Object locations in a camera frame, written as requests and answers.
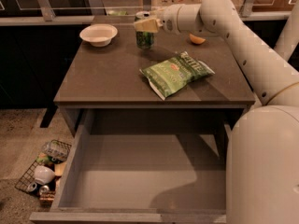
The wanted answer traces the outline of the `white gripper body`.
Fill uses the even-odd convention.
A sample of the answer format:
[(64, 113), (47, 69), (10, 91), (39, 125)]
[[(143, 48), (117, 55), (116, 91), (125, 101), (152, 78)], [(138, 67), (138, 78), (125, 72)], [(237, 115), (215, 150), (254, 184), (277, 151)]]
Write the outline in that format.
[(180, 5), (171, 5), (163, 7), (157, 12), (158, 19), (161, 21), (163, 29), (167, 33), (179, 34), (178, 29), (178, 12)]

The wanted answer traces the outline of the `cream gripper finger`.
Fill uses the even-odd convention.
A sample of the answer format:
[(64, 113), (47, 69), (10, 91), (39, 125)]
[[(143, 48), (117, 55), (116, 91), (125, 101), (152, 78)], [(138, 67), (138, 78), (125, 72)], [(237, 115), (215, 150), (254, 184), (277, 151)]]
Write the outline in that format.
[(137, 32), (158, 33), (162, 26), (161, 21), (155, 17), (134, 22), (134, 27)]

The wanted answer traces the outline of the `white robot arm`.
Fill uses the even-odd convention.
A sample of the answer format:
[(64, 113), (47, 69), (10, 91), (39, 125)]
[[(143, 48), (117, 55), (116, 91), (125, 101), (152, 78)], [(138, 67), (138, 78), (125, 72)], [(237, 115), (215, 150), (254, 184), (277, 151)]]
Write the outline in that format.
[(231, 0), (164, 7), (134, 27), (174, 34), (206, 28), (224, 39), (261, 102), (231, 131), (227, 224), (299, 224), (299, 73), (244, 24)]

